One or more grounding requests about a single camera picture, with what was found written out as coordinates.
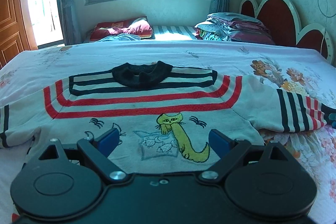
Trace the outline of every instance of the sweater collar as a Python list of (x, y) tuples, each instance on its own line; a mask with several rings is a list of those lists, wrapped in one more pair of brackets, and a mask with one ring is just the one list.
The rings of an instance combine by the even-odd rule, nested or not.
[(113, 78), (131, 88), (150, 88), (166, 79), (173, 66), (162, 61), (154, 65), (131, 65), (125, 63), (112, 69)]

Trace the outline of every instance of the headboard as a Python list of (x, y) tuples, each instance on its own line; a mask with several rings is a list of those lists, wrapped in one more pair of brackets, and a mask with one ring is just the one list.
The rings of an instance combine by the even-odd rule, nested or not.
[[(285, 47), (321, 50), (324, 27), (313, 23), (301, 29), (300, 17), (290, 0), (242, 0), (239, 13), (259, 19), (271, 32), (276, 45)], [(325, 33), (322, 56), (332, 63), (334, 46), (329, 34)]]

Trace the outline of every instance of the door panel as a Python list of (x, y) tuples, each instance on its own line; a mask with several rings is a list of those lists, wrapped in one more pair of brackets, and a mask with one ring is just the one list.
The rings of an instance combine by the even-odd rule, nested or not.
[(28, 43), (20, 0), (0, 0), (0, 67), (22, 51), (37, 49)]

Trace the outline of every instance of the sweater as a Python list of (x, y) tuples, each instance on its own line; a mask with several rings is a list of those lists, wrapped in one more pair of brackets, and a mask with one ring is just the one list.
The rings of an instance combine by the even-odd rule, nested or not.
[(204, 170), (219, 160), (208, 144), (213, 128), (263, 145), (258, 133), (300, 132), (327, 124), (317, 100), (273, 89), (252, 75), (129, 63), (73, 75), (0, 109), (0, 148), (32, 137), (27, 160), (51, 138), (63, 144), (120, 132), (109, 159), (127, 173)]

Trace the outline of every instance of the yellow cat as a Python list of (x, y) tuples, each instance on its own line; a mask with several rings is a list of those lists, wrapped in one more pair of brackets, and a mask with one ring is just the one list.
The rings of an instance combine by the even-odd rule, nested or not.
[(182, 113), (179, 113), (175, 116), (161, 114), (156, 119), (156, 122), (159, 124), (158, 128), (161, 129), (161, 133), (163, 135), (168, 134), (170, 131), (173, 132), (177, 140), (179, 150), (185, 159), (192, 160), (194, 162), (205, 162), (209, 158), (210, 154), (209, 144), (206, 143), (204, 149), (201, 152), (196, 152), (191, 145), (188, 135), (181, 126), (182, 120)]

